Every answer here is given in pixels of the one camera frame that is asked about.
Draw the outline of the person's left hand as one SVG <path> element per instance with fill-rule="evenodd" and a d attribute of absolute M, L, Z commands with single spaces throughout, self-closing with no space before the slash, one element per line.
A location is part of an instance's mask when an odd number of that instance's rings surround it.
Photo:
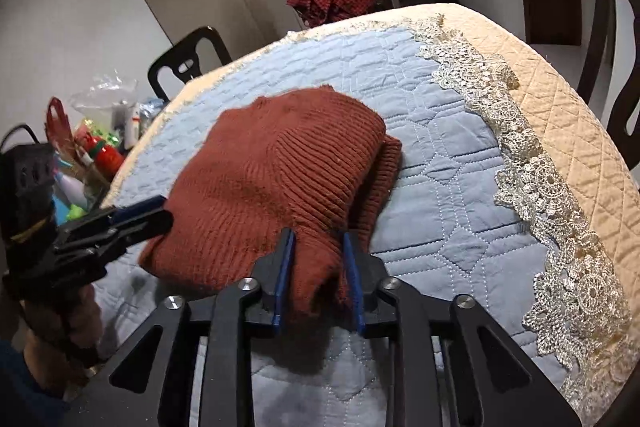
<path fill-rule="evenodd" d="M 1 297 L 1 389 L 17 391 L 33 381 L 35 391 L 59 398 L 84 370 L 70 359 L 73 347 L 91 348 L 103 326 L 96 292 L 89 284 L 58 314 L 37 303 Z"/>

